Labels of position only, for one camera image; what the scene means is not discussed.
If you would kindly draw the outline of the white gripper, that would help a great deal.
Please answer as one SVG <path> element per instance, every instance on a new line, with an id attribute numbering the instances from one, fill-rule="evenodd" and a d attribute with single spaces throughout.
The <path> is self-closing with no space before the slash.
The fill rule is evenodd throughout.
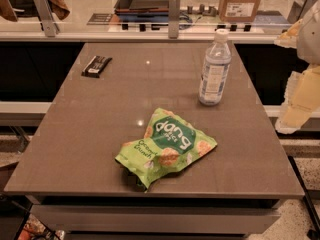
<path id="1" fill-rule="evenodd" d="M 282 134 L 292 134 L 320 108 L 320 1 L 310 8 L 303 19 L 280 34 L 274 44 L 297 49 L 300 59 L 316 64 L 302 73 L 293 71 L 288 78 L 275 129 Z"/>

